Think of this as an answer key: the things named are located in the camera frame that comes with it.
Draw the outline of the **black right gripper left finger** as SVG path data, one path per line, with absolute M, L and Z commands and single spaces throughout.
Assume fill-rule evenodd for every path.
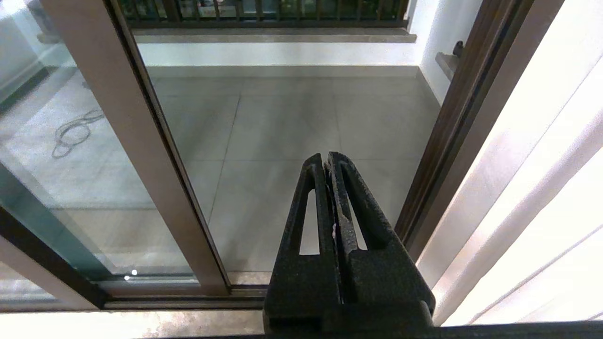
M 315 194 L 317 255 L 300 254 L 310 191 Z M 304 161 L 263 303 L 265 332 L 318 332 L 340 304 L 332 216 L 319 153 Z

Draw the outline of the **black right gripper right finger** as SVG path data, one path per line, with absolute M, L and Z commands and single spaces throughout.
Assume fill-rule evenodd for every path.
M 330 152 L 327 171 L 346 311 L 381 326 L 433 326 L 435 296 L 356 165 Z

